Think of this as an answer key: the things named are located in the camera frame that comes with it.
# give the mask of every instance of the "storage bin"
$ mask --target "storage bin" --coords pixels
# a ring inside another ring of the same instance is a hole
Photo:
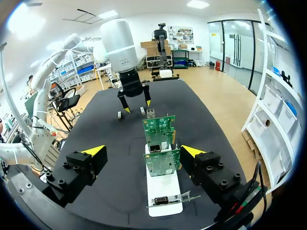
[[[266,90],[263,98],[264,105],[275,114],[282,102],[282,94],[272,85],[265,85]]]
[[[301,137],[302,137],[302,128],[301,128],[300,124],[297,123],[297,126],[294,129],[293,136],[291,138],[291,145],[292,145],[292,148],[293,148],[294,155],[296,155],[297,152],[298,152]]]
[[[257,112],[250,124],[251,130],[257,137],[260,137],[263,132],[270,126],[271,121],[266,118],[264,111]]]
[[[291,127],[293,126],[296,120],[297,117],[294,115],[294,113],[286,104],[286,102],[283,101],[283,107],[282,111],[279,114],[278,121],[286,133],[289,133]]]

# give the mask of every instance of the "ceiling light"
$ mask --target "ceiling light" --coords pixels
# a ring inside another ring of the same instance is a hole
[[[47,46],[46,49],[48,49],[48,50],[59,50],[59,49],[62,48],[62,46],[63,46],[63,42],[57,41],[57,42],[52,42],[52,43],[50,43],[50,44]]]
[[[40,60],[37,60],[35,62],[33,62],[31,65],[30,65],[30,68],[31,67],[34,67],[34,66],[37,66],[41,61]]]
[[[9,30],[16,33],[20,40],[37,35],[44,24],[45,19],[29,13],[29,8],[24,3],[16,8],[8,20]]]
[[[98,15],[98,17],[102,18],[102,19],[106,19],[106,18],[111,18],[118,15],[118,13],[116,11],[108,11],[105,13],[102,13],[100,15]]]
[[[197,9],[203,9],[209,6],[209,4],[203,1],[199,1],[199,0],[192,0],[187,4],[187,6],[197,8]]]
[[[13,74],[12,73],[9,73],[9,74],[5,75],[5,80],[7,82],[10,82],[12,79],[13,79]]]

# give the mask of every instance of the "black screw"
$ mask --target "black screw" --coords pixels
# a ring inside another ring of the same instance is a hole
[[[221,188],[226,188],[226,187],[227,187],[227,185],[228,185],[227,180],[222,180],[222,181],[220,182],[220,186],[221,186]]]
[[[68,169],[68,168],[69,168],[69,164],[68,164],[67,162],[64,162],[64,163],[63,163],[63,167],[64,167],[65,169]]]
[[[211,173],[211,172],[212,172],[212,169],[213,169],[212,166],[207,166],[207,167],[206,167],[207,173]]]
[[[47,177],[47,179],[50,180],[50,181],[53,181],[53,180],[54,180],[53,175],[52,175],[52,173],[50,173],[50,172],[47,172],[47,173],[46,173],[46,177]]]
[[[238,180],[240,180],[240,178],[241,178],[241,174],[239,174],[239,173],[236,173],[235,175],[234,175],[234,181],[238,181]]]
[[[73,170],[74,170],[76,173],[78,173],[78,172],[81,171],[81,168],[77,165],[77,166],[74,166],[74,167],[73,167]]]
[[[64,188],[66,186],[66,182],[63,179],[59,179],[58,184],[61,188]]]
[[[224,168],[224,164],[222,162],[219,163],[219,168],[220,169]]]

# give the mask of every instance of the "small component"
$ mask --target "small component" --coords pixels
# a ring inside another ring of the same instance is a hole
[[[145,113],[144,107],[140,107],[140,109],[141,109],[142,116],[145,116],[146,113]]]
[[[173,205],[173,204],[191,201],[199,197],[200,195],[195,197],[190,197],[190,191],[187,191],[186,193],[183,194],[169,195],[169,196],[163,196],[151,199],[150,204],[146,207]]]
[[[154,109],[147,109],[147,119],[155,118]]]
[[[167,196],[158,197],[154,199],[154,205],[166,205],[166,204],[168,204]]]
[[[119,111],[119,112],[117,113],[117,119],[118,119],[118,120],[121,120],[121,111]]]

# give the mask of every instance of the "workbench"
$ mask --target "workbench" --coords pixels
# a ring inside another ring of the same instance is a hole
[[[235,173],[244,175],[225,134],[210,111],[182,80],[150,82],[151,109],[156,117],[175,115],[172,123],[176,142],[199,150],[212,150]],[[77,199],[65,208],[84,218],[112,226],[142,229],[201,229],[213,224],[220,207],[200,186],[194,186],[182,168],[178,179],[181,193],[201,195],[183,203],[176,215],[152,218],[148,215],[146,144],[140,107],[146,109],[144,95],[126,98],[131,114],[125,112],[117,97],[118,89],[99,91],[78,119],[62,149],[55,168],[62,167],[73,150],[106,145],[108,162],[92,186],[86,186]],[[124,115],[118,120],[118,111]]]

